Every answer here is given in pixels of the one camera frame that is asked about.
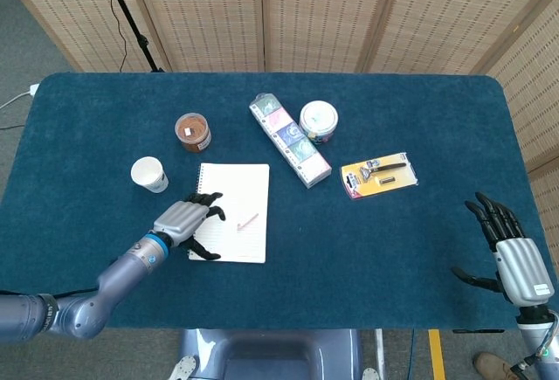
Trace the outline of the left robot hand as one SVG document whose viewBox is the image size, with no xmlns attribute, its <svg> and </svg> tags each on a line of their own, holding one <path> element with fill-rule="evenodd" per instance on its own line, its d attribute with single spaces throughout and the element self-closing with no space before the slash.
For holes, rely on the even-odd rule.
<svg viewBox="0 0 559 380">
<path fill-rule="evenodd" d="M 218 260 L 221 255 L 209 252 L 194 237 L 202 223 L 213 216 L 226 220 L 224 210 L 213 203 L 221 192 L 211 194 L 191 193 L 183 201 L 172 204 L 155 222 L 152 232 L 171 247 L 182 247 L 204 260 Z"/>
</svg>

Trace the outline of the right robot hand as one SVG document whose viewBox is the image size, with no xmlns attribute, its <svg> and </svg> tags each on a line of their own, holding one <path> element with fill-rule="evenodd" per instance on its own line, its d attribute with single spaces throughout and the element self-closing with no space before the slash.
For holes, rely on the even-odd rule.
<svg viewBox="0 0 559 380">
<path fill-rule="evenodd" d="M 467 285 L 502 294 L 515 307 L 547 304 L 555 289 L 536 243 L 508 207 L 479 191 L 475 196 L 477 201 L 465 206 L 480 224 L 497 272 L 489 279 L 455 266 L 452 273 Z"/>
</svg>

